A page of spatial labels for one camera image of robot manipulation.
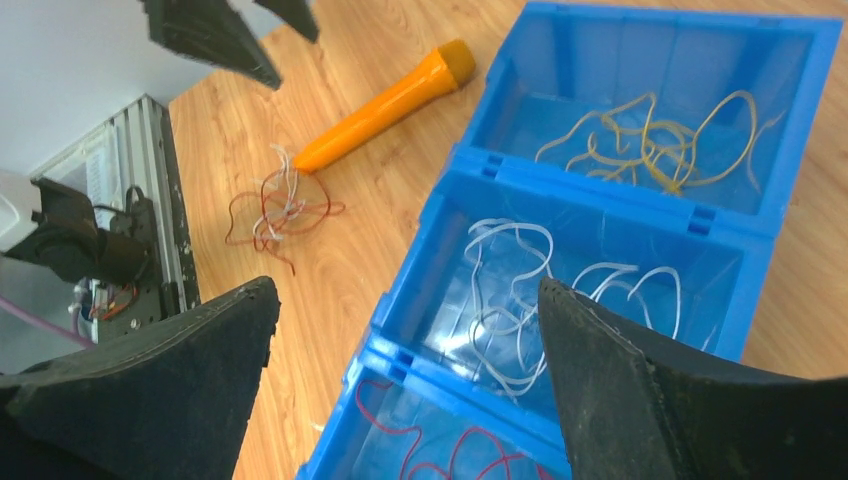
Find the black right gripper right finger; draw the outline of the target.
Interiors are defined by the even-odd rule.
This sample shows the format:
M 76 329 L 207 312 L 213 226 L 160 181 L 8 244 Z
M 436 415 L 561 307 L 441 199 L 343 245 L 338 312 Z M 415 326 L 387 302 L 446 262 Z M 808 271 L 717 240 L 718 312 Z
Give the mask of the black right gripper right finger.
M 847 381 L 673 340 L 545 278 L 544 351 L 576 479 L 843 479 Z

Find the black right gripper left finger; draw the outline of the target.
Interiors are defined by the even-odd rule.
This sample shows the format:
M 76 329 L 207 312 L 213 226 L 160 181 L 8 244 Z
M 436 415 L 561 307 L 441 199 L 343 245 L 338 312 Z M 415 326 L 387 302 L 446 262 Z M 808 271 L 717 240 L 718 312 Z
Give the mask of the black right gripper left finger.
M 260 276 L 1 379 L 5 479 L 228 479 L 279 318 Z

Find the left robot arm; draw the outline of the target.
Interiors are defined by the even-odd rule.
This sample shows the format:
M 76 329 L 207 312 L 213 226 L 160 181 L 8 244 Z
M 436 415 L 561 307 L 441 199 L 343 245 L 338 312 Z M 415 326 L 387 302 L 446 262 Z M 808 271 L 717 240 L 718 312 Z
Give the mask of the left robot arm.
M 247 23 L 226 1 L 146 1 L 149 39 L 195 61 L 273 90 L 282 77 Z M 1 174 L 1 254 L 47 267 L 66 282 L 89 277 L 132 284 L 153 258 L 151 243 L 98 226 L 82 192 L 48 178 Z

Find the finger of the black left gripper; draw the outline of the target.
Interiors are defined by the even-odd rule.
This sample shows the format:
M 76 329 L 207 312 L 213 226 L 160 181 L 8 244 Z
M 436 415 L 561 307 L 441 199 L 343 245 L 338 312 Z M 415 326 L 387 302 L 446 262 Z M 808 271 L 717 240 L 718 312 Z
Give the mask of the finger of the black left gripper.
M 149 39 L 172 53 L 243 75 L 272 90 L 283 79 L 227 1 L 144 0 Z
M 274 13 L 310 43 L 318 41 L 320 30 L 307 0 L 255 0 L 255 3 Z

